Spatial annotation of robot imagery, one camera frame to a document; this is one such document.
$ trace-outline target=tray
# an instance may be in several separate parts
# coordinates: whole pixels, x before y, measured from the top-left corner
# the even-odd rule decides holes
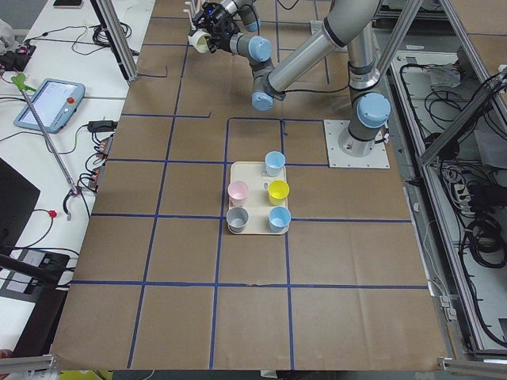
[[[279,233],[269,228],[269,212],[275,207],[269,202],[268,186],[275,180],[287,180],[285,167],[278,177],[269,177],[265,171],[264,162],[237,161],[231,166],[231,182],[243,181],[248,184],[250,194],[243,206],[248,211],[248,224],[242,232],[232,232],[242,235],[282,235],[288,231],[288,226]],[[288,208],[287,199],[281,204]]]

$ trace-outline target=green clip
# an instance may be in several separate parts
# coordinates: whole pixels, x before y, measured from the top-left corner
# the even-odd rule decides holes
[[[19,89],[20,91],[25,90],[36,92],[36,89],[25,84],[26,75],[24,73],[17,73],[17,75],[15,77],[12,77],[10,80],[13,81],[17,89]]]

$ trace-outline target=blue joint cap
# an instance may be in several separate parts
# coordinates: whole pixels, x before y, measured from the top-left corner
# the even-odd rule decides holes
[[[248,43],[248,52],[257,62],[265,62],[271,58],[271,41],[260,36],[252,37]]]
[[[258,111],[269,111],[273,108],[273,98],[260,91],[252,93],[252,106]]]
[[[261,27],[261,19],[257,19],[256,21],[254,21],[253,23],[251,24],[248,24],[248,25],[245,25],[245,29],[248,31],[248,32],[256,32],[257,29],[259,29]]]
[[[357,117],[368,128],[382,127],[391,114],[391,103],[379,93],[369,93],[359,100]]]

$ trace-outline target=yellow cup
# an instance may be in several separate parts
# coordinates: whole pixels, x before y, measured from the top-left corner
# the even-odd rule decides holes
[[[269,202],[275,206],[280,206],[287,198],[289,187],[284,180],[274,180],[268,187]]]

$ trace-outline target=gray cup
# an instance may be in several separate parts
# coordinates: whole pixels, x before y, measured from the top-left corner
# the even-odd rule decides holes
[[[227,225],[234,233],[242,232],[248,223],[248,211],[243,207],[232,207],[227,212]]]

